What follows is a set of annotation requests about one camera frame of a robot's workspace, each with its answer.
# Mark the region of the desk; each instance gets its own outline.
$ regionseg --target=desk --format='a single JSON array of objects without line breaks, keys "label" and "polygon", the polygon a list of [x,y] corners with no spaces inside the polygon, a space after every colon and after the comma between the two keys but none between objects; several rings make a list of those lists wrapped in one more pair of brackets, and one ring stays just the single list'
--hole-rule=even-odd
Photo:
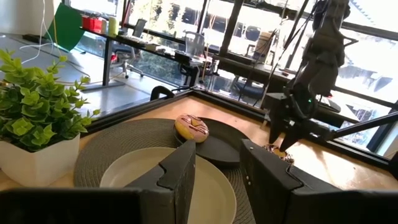
[{"label": "desk", "polygon": [[[108,87],[112,87],[112,86],[124,85],[124,83],[122,83],[122,82],[113,82],[113,83],[109,82],[109,72],[111,70],[112,41],[116,41],[116,42],[119,42],[120,44],[125,44],[128,46],[134,47],[135,49],[143,50],[145,52],[149,52],[151,54],[155,54],[157,56],[160,56],[160,57],[163,57],[163,58],[166,58],[169,60],[173,60],[174,62],[185,64],[185,62],[182,62],[182,61],[176,59],[174,57],[174,55],[172,54],[173,52],[171,50],[169,50],[169,53],[171,53],[171,54],[163,54],[160,52],[156,52],[154,50],[146,49],[144,45],[142,45],[136,41],[129,40],[127,38],[122,38],[119,36],[111,37],[107,34],[100,34],[100,33],[94,32],[92,30],[88,30],[88,29],[84,29],[84,28],[81,28],[81,29],[86,32],[91,32],[92,34],[102,36],[106,39],[102,85],[91,85],[91,86],[89,85],[83,91],[91,91],[91,90],[97,90],[97,89],[101,89],[101,88],[108,88]],[[198,74],[197,67],[201,66],[203,64],[204,64],[204,62],[202,60],[197,60],[194,58],[191,59],[189,65],[188,65],[189,67],[191,67],[191,70],[188,71],[187,79],[185,80],[185,83],[186,84],[189,83],[190,87],[195,86],[195,82],[196,82],[197,74]]]},{"label": "desk", "polygon": [[[219,55],[214,55],[213,60],[220,61],[218,65],[219,69],[226,70],[227,72],[231,72],[241,77],[250,78],[253,81],[264,83],[265,85],[268,84],[269,75],[272,70],[272,67],[270,65],[258,64],[253,68],[252,65],[245,65],[240,62],[235,62],[234,60],[220,57]],[[268,92],[282,92],[282,88],[294,77],[294,74],[284,75],[279,69],[276,69],[274,72],[274,76],[271,80]],[[358,118],[347,107],[346,104],[344,104],[341,100],[335,98],[333,99],[333,101],[335,101],[335,103],[337,103],[341,107],[341,111],[339,113],[319,107],[314,118],[338,128],[341,127],[344,121],[348,121],[353,124],[359,122]]]},{"label": "desk", "polygon": [[[260,146],[267,144],[269,129],[267,127],[262,128],[262,123],[192,96],[144,113],[132,120],[144,118],[175,119],[182,113],[217,119],[238,128],[256,144]],[[88,141],[96,135],[94,133],[82,138],[80,149],[82,150]],[[281,138],[278,139],[277,144],[280,144],[281,140]],[[312,142],[300,140],[288,151],[295,159],[295,166],[343,190],[398,189],[398,181],[388,171],[370,166]],[[50,186],[73,187],[73,171],[71,170]],[[0,171],[0,190],[13,187],[20,187],[20,185]]]}]

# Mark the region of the round placemat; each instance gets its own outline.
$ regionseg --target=round placemat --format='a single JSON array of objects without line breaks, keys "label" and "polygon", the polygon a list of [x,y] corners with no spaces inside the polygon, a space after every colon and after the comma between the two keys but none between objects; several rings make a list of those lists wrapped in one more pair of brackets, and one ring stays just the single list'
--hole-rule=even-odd
[{"label": "round placemat", "polygon": [[[119,157],[147,147],[178,147],[174,120],[141,119],[120,123],[95,136],[79,154],[75,165],[76,187],[99,187],[106,169]],[[234,224],[255,223],[239,169],[222,169],[235,191]]]}]

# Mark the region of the red box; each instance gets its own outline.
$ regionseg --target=red box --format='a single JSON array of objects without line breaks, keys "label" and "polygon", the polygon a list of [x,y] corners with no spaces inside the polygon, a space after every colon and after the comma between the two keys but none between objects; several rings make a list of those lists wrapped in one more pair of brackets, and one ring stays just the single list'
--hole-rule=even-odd
[{"label": "red box", "polygon": [[100,34],[102,28],[102,21],[99,20],[98,18],[90,18],[87,16],[83,16],[83,28]]}]

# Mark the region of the potted plant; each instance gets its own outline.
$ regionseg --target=potted plant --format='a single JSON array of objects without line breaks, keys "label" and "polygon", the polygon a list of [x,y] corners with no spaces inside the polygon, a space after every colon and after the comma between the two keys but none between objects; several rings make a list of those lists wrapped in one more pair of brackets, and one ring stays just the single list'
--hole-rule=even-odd
[{"label": "potted plant", "polygon": [[69,88],[56,82],[66,56],[44,72],[24,68],[12,53],[0,50],[0,70],[8,83],[0,86],[0,168],[22,185],[46,186],[73,168],[80,133],[87,132],[85,126],[100,111],[82,116],[76,110],[88,103],[78,96],[89,78],[81,77]]}]

